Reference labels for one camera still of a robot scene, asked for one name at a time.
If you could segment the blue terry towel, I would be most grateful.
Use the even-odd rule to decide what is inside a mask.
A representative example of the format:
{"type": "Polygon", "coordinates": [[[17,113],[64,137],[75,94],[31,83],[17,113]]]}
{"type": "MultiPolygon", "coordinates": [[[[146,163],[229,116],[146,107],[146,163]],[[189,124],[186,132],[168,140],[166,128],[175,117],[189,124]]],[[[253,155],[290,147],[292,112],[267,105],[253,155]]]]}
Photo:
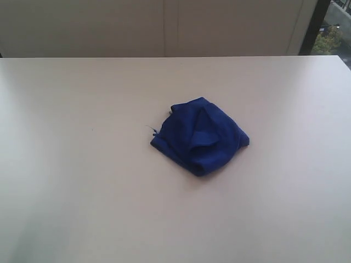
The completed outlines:
{"type": "Polygon", "coordinates": [[[171,106],[150,144],[197,177],[225,166],[248,135],[218,106],[203,97],[171,106]]]}

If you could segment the green tree outside window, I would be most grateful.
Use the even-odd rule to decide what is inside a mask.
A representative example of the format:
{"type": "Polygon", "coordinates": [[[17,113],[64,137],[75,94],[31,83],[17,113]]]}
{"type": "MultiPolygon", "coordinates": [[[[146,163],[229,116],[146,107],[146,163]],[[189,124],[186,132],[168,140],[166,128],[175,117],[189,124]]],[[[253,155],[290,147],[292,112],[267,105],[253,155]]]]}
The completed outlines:
{"type": "Polygon", "coordinates": [[[340,47],[342,41],[342,33],[339,25],[325,27],[317,35],[313,48],[313,55],[333,55],[340,47]]]}

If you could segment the black window frame post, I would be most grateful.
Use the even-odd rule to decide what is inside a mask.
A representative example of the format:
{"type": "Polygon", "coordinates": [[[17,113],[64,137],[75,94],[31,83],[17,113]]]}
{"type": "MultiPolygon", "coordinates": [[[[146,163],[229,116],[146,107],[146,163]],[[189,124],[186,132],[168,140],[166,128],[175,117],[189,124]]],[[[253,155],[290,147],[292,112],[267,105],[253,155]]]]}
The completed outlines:
{"type": "Polygon", "coordinates": [[[298,55],[310,55],[331,0],[318,0],[298,55]]]}

